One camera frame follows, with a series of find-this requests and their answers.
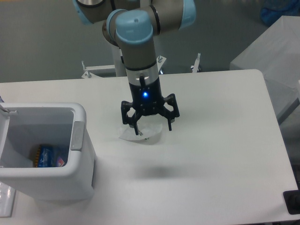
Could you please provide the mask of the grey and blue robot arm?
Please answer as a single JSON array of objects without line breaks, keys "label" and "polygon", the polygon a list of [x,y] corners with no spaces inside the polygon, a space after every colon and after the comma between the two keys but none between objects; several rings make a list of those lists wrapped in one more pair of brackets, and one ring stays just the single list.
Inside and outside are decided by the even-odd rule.
[{"label": "grey and blue robot arm", "polygon": [[171,125],[179,117],[176,96],[162,95],[153,38],[181,30],[196,19],[192,0],[75,0],[75,10],[85,24],[103,22],[106,40],[119,47],[132,102],[121,103],[122,122],[138,132],[138,120],[159,114]]}]

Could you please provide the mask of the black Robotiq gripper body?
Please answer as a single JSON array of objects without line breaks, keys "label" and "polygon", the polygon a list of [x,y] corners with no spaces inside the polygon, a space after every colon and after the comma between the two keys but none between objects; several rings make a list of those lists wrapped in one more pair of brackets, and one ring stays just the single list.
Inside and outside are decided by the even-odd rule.
[{"label": "black Robotiq gripper body", "polygon": [[132,107],[137,115],[156,115],[164,111],[164,98],[161,92],[160,79],[151,84],[138,86],[129,84],[132,94]]}]

